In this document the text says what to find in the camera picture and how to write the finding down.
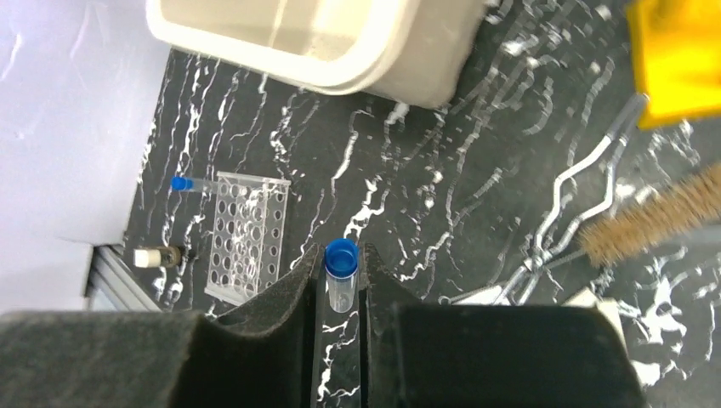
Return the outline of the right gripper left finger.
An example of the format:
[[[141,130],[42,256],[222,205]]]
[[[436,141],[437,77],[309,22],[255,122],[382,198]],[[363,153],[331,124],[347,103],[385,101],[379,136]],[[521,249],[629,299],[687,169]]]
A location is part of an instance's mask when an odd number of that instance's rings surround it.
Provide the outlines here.
[[[1,318],[4,407],[305,407],[312,246],[242,306],[199,311],[13,312]]]

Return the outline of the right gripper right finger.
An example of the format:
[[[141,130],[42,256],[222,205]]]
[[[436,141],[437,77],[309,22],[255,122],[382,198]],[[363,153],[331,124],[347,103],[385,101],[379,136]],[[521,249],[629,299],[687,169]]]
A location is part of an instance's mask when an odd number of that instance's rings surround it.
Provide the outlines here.
[[[643,407],[625,347],[598,310],[423,303],[377,248],[360,249],[371,407]]]

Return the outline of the blue capped test tube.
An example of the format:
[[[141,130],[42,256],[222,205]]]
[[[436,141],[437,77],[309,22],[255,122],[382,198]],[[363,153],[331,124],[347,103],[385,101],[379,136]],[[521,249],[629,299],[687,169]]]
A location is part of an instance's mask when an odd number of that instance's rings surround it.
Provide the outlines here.
[[[331,241],[325,249],[324,265],[329,305],[336,313],[347,313],[353,306],[356,294],[358,246],[346,238]]]

